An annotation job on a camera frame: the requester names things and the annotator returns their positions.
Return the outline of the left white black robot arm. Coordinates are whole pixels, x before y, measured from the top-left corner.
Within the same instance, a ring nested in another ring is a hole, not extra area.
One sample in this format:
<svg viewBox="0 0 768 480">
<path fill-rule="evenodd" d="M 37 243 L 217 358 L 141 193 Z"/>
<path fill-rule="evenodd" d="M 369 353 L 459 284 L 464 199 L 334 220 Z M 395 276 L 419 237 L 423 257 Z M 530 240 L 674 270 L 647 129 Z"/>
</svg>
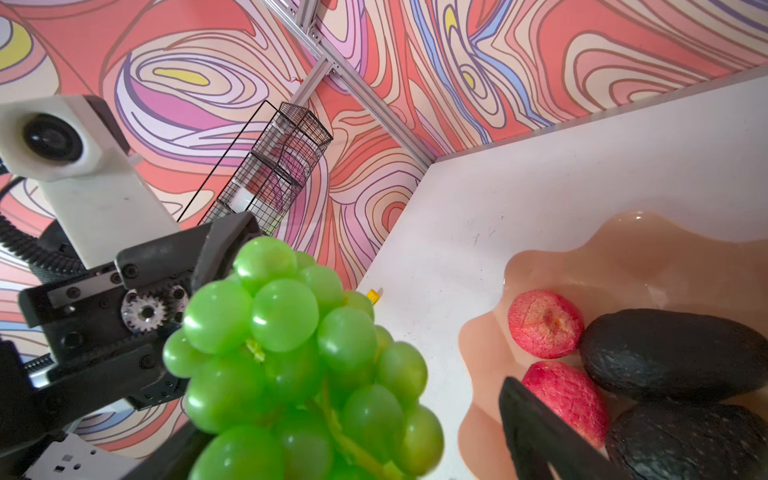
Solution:
<svg viewBox="0 0 768 480">
<path fill-rule="evenodd" d="M 77 423 L 124 400 L 136 410 L 179 398 L 185 380 L 163 364 L 192 294 L 223 278 L 237 250 L 261 233 L 250 213 L 155 238 L 86 268 L 76 256 L 1 224 L 1 244 L 54 280 L 24 290 L 26 324 L 42 329 L 48 354 L 24 361 L 1 343 L 1 475 L 5 479 L 180 479 L 209 436 L 185 427 L 147 466 L 81 439 Z"/>
</svg>

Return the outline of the green fake grape bunch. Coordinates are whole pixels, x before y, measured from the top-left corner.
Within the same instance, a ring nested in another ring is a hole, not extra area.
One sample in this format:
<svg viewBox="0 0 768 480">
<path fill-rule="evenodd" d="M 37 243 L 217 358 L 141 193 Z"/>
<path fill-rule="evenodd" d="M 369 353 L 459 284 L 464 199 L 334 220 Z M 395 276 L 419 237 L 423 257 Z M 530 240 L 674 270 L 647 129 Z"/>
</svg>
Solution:
<svg viewBox="0 0 768 480">
<path fill-rule="evenodd" d="M 247 242 L 192 296 L 163 360 L 210 437 L 192 479 L 419 479 L 442 459 L 420 351 L 281 240 Z"/>
</svg>

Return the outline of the dark avocado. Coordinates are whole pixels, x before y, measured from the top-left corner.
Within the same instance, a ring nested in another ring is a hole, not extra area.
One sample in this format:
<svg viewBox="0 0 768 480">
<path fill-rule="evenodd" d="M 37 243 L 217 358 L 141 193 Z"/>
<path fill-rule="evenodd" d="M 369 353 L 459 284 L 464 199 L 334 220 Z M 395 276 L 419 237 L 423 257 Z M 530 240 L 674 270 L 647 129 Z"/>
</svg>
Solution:
<svg viewBox="0 0 768 480">
<path fill-rule="evenodd" d="M 765 479 L 767 422 L 738 405 L 638 403 L 605 440 L 633 479 Z"/>
<path fill-rule="evenodd" d="M 733 320 L 626 309 L 596 318 L 580 341 L 602 389 L 633 400 L 719 402 L 767 385 L 767 338 Z"/>
</svg>

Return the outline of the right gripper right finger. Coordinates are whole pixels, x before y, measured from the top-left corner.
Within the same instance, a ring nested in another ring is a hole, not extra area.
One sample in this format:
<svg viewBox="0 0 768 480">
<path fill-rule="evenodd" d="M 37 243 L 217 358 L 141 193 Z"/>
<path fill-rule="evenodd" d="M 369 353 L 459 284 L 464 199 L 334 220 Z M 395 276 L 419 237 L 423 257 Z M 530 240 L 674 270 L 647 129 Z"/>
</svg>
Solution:
<svg viewBox="0 0 768 480">
<path fill-rule="evenodd" d="M 519 380 L 504 380 L 498 403 L 506 445 L 519 479 L 628 477 Z"/>
</svg>

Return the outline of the red apple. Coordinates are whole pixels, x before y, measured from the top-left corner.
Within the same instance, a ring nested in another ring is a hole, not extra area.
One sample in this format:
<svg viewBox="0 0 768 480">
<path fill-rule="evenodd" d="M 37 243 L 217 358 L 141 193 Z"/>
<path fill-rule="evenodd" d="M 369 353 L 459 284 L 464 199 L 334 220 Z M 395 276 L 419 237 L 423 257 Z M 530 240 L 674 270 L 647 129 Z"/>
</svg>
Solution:
<svg viewBox="0 0 768 480">
<path fill-rule="evenodd" d="M 522 384 L 590 445 L 604 447 L 610 416 L 586 373 L 559 361 L 540 361 L 528 368 Z"/>
<path fill-rule="evenodd" d="M 546 290 L 518 295 L 508 309 L 507 322 L 515 343 L 541 359 L 572 354 L 585 330 L 582 312 L 570 300 Z"/>
</svg>

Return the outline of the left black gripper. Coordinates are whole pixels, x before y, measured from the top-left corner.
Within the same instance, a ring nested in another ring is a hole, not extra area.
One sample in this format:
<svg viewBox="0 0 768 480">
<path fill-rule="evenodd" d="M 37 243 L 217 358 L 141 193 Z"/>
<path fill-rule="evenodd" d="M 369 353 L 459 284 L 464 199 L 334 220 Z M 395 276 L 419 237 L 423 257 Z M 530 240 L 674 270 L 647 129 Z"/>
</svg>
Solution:
<svg viewBox="0 0 768 480">
<path fill-rule="evenodd" d="M 190 297 L 222 279 L 237 251 L 260 236 L 249 213 L 125 249 L 69 278 L 26 289 L 19 306 L 50 351 L 24 361 L 1 344 L 1 475 L 5 479 L 122 479 L 138 464 L 73 433 L 118 401 L 144 410 L 180 398 L 184 379 L 163 364 L 166 340 Z"/>
</svg>

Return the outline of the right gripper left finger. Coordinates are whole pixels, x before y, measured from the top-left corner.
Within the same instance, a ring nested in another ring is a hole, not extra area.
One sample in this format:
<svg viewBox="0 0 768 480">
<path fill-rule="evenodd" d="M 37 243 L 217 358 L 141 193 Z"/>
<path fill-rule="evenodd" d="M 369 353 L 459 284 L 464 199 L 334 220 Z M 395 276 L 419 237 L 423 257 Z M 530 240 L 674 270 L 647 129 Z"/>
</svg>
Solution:
<svg viewBox="0 0 768 480">
<path fill-rule="evenodd" d="M 189 421 L 122 479 L 185 480 L 198 456 L 214 438 Z"/>
</svg>

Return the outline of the red apple front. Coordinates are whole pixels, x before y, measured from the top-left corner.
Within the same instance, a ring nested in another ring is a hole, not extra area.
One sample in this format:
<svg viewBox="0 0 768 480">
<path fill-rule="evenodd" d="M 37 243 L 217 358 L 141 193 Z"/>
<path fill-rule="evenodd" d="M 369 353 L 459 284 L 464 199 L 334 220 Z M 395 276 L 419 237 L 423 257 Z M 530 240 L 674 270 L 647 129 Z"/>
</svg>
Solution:
<svg viewBox="0 0 768 480">
<path fill-rule="evenodd" d="M 604 447 L 610 416 L 586 373 L 559 361 L 540 361 L 528 368 L 522 384 L 590 445 Z"/>
</svg>

